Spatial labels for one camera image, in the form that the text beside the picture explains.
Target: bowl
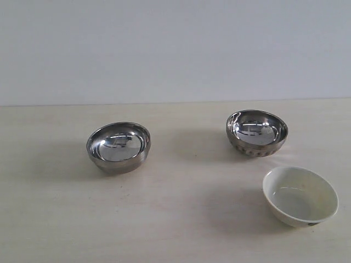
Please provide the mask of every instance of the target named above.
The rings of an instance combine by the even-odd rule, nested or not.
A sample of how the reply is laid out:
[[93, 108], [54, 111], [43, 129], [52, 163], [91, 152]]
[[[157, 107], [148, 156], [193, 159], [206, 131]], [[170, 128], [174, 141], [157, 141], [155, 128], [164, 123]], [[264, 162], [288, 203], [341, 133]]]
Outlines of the bowl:
[[293, 227], [314, 226], [337, 213], [334, 188], [320, 175], [300, 167], [277, 167], [263, 179], [273, 214]]
[[87, 141], [90, 159], [109, 174], [124, 174], [137, 169], [145, 162], [150, 147], [149, 131], [132, 122], [103, 126]]
[[288, 128], [279, 117], [264, 111], [238, 111], [227, 119], [227, 136], [240, 152], [251, 157], [270, 156], [286, 141]]

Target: white bowl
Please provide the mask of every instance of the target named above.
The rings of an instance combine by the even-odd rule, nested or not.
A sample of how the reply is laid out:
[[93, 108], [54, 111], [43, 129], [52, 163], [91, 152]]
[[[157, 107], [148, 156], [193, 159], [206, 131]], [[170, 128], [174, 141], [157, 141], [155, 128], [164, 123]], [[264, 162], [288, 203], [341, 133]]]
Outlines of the white bowl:
[[293, 227], [314, 226], [336, 214], [339, 199], [321, 176], [299, 167], [277, 167], [263, 179], [273, 214]]

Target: wooden table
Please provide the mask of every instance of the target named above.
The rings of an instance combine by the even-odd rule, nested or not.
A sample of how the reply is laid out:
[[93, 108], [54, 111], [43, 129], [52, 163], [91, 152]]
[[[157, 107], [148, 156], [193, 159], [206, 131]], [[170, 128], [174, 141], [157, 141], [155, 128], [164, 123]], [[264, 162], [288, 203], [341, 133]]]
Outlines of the wooden table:
[[[256, 108], [286, 121], [270, 157], [232, 148], [225, 121]], [[139, 169], [105, 176], [85, 144], [104, 124], [146, 126]], [[350, 262], [351, 99], [0, 108], [1, 263]], [[262, 194], [279, 165], [333, 184], [339, 212], [314, 227], [277, 221]]]

